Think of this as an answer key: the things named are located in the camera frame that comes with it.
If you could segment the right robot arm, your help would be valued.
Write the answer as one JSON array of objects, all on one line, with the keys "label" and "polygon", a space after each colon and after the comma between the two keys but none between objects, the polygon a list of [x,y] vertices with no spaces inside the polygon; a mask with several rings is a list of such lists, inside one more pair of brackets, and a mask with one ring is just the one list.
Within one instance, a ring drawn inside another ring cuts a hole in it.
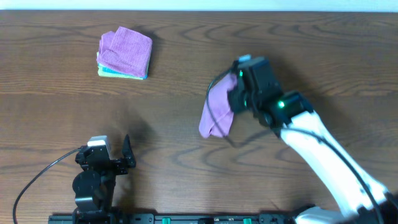
[{"label": "right robot arm", "polygon": [[208,122],[208,137],[214,130],[228,138],[215,113],[250,110],[294,149],[326,185],[340,210],[308,207],[288,218],[292,223],[397,223],[397,200],[387,187],[371,177],[336,141],[312,105],[296,91],[285,93],[279,83],[247,84],[224,77],[207,89],[202,119]]}]

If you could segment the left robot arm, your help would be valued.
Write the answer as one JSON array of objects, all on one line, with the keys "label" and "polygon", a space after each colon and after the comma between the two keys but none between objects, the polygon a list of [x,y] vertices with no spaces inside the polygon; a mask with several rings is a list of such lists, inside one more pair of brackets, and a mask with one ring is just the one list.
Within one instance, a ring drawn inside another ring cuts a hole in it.
[{"label": "left robot arm", "polygon": [[125,158],[110,159],[106,146],[85,146],[75,162],[83,170],[72,183],[80,220],[104,219],[112,211],[116,177],[128,174]]}]

